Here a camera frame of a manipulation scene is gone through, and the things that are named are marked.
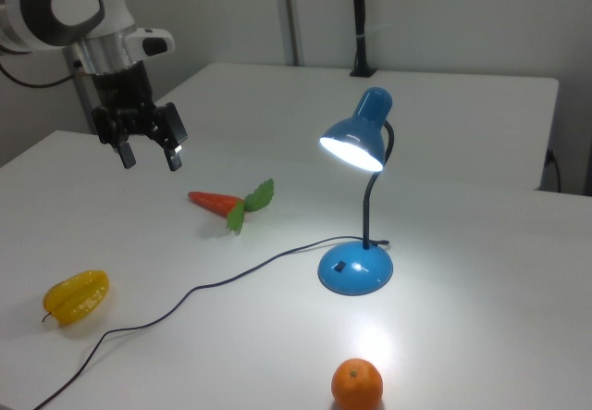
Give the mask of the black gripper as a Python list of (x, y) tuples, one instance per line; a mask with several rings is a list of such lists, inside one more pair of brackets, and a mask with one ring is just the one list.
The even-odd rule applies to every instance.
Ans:
[(136, 164), (128, 143), (130, 135), (145, 135), (158, 143), (171, 171), (181, 167), (179, 153), (188, 133), (173, 103), (154, 104), (141, 61), (115, 73), (92, 75), (92, 83), (100, 100), (100, 105), (92, 110), (99, 141), (112, 147), (124, 168)]

